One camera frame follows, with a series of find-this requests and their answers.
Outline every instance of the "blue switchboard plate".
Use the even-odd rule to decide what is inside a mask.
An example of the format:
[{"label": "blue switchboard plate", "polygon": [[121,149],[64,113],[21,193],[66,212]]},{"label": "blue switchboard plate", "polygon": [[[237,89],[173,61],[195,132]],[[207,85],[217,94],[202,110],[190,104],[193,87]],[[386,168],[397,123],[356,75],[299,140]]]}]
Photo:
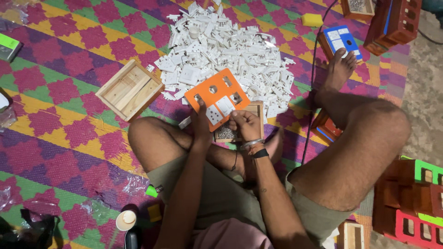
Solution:
[{"label": "blue switchboard plate", "polygon": [[363,59],[363,56],[355,43],[354,37],[349,32],[348,26],[341,25],[338,27],[327,28],[323,32],[334,54],[339,48],[344,47],[346,49],[346,54],[343,57],[348,55],[348,52],[354,51],[357,60]]}]

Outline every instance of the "shorts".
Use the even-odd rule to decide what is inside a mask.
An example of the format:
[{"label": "shorts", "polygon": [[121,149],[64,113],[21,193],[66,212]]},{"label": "shorts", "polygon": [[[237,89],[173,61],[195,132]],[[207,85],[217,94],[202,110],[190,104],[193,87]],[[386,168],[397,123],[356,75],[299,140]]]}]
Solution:
[{"label": "shorts", "polygon": [[[163,187],[160,197],[166,207],[186,160],[187,155],[184,155],[148,173],[154,187]],[[320,246],[352,211],[335,211],[311,201],[298,193],[287,177],[288,175],[284,184],[295,210],[311,240],[316,246]],[[266,234],[260,203],[252,191],[243,189],[233,178],[205,162],[202,195],[194,229],[204,230],[216,222],[230,218],[253,225]]]}]

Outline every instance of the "patterned carpet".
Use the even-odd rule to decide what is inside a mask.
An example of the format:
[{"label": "patterned carpet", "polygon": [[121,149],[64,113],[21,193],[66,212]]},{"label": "patterned carpet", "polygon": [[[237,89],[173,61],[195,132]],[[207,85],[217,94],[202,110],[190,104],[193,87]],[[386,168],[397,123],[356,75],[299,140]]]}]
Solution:
[{"label": "patterned carpet", "polygon": [[[306,98],[316,28],[301,25],[304,13],[324,14],[333,0],[223,0],[234,23],[257,25],[274,35],[295,76],[289,110],[268,119],[265,135],[285,129],[284,152],[276,170],[300,165],[306,141]],[[23,43],[13,63],[0,61],[0,86],[13,98],[18,116],[0,138],[0,190],[11,187],[0,211],[9,223],[22,224],[23,207],[61,218],[53,248],[121,248],[124,232],[115,227],[120,210],[132,203],[142,213],[144,247],[155,243],[160,222],[151,223],[147,207],[159,203],[144,194],[149,180],[128,145],[128,123],[116,116],[94,93],[123,65],[136,59],[143,66],[167,54],[169,14],[179,14],[188,0],[46,0],[28,7],[27,27],[4,34]],[[212,1],[197,1],[204,8]],[[343,92],[379,97],[401,105],[409,46],[397,46],[381,57],[363,49],[368,24],[343,19],[339,4],[325,26],[348,25],[363,54]],[[325,77],[326,60],[317,50],[315,81]],[[178,124],[190,113],[181,101],[157,98],[141,116]],[[325,143],[311,135],[307,160]],[[233,148],[231,144],[221,144]],[[368,225],[371,194],[352,218]]]}]

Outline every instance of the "orange acrylic plate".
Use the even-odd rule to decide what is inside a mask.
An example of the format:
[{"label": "orange acrylic plate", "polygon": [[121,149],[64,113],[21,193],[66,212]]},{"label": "orange acrylic plate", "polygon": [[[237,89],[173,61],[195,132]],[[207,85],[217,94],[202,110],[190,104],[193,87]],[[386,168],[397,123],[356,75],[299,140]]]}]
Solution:
[{"label": "orange acrylic plate", "polygon": [[[195,96],[200,96],[200,98],[206,103],[206,107],[215,105],[220,113],[222,113],[222,110],[217,106],[216,102],[221,100],[224,96],[227,96],[236,110],[241,110],[251,103],[228,68],[223,69],[185,93],[185,97],[189,101],[189,104],[196,112],[198,112],[200,106],[197,103]],[[229,115],[224,116],[222,114],[222,116],[223,118],[215,125],[208,120],[209,130],[211,132],[215,131],[223,123],[228,121]]]}]

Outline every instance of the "person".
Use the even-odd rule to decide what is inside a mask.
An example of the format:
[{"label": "person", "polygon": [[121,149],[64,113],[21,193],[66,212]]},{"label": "person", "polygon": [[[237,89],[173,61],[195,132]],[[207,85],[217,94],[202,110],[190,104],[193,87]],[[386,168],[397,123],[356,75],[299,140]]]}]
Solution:
[{"label": "person", "polygon": [[[353,52],[339,49],[315,95],[344,132],[331,146],[279,180],[283,130],[246,153],[211,144],[206,107],[192,114],[194,138],[153,117],[134,121],[129,143],[166,204],[155,248],[317,248],[365,198],[408,140],[410,124],[392,103],[340,93]],[[260,138],[260,119],[233,111],[229,127]],[[256,181],[258,195],[225,173]]]}]

